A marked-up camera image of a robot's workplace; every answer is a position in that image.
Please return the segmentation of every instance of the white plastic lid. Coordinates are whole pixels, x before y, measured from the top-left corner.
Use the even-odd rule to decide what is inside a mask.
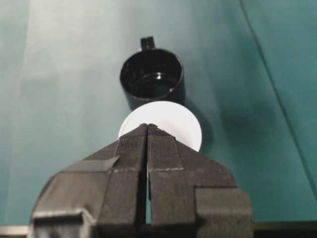
[[[144,104],[131,112],[124,120],[118,137],[132,131],[140,124],[155,124],[176,137],[179,142],[199,151],[202,129],[195,115],[186,107],[168,101]]]

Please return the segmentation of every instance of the teal surface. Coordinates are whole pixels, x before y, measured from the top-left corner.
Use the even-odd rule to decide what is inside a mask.
[[[119,72],[150,35],[182,59],[201,152],[233,171],[255,220],[317,220],[317,2],[244,7],[247,18],[236,0],[5,1],[0,225],[27,224],[51,175],[117,138],[130,113]]]

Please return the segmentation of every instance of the black cup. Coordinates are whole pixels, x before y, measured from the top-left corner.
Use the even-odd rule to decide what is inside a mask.
[[[120,82],[132,110],[154,101],[185,101],[184,70],[179,57],[156,49],[153,37],[141,39],[140,52],[131,56],[120,73]]]

